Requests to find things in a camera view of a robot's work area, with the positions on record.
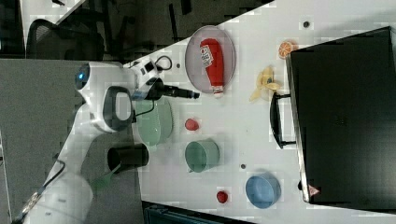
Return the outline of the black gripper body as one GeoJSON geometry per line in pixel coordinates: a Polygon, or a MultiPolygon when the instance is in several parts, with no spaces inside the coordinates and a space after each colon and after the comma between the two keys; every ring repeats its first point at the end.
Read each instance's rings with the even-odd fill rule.
{"type": "Polygon", "coordinates": [[[179,91],[176,86],[164,85],[161,78],[151,78],[146,84],[149,86],[147,100],[157,101],[164,95],[176,97],[177,91],[179,91]]]}

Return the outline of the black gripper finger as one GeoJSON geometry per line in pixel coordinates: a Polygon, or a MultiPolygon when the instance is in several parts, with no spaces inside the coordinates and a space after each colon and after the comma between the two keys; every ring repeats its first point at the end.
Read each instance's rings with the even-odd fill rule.
{"type": "Polygon", "coordinates": [[[179,96],[182,98],[187,98],[187,99],[198,99],[200,97],[200,93],[190,91],[190,90],[180,89],[179,96]]]}

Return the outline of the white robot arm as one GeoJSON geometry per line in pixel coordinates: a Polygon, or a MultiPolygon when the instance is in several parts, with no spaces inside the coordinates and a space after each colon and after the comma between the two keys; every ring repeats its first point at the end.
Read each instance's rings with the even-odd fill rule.
{"type": "Polygon", "coordinates": [[[121,63],[88,62],[75,74],[79,107],[64,145],[44,184],[28,199],[11,224],[83,224],[93,198],[81,167],[94,140],[117,133],[137,116],[134,101],[156,101],[164,96],[197,99],[195,91],[165,85],[164,69],[151,59],[128,67],[121,63]]]}

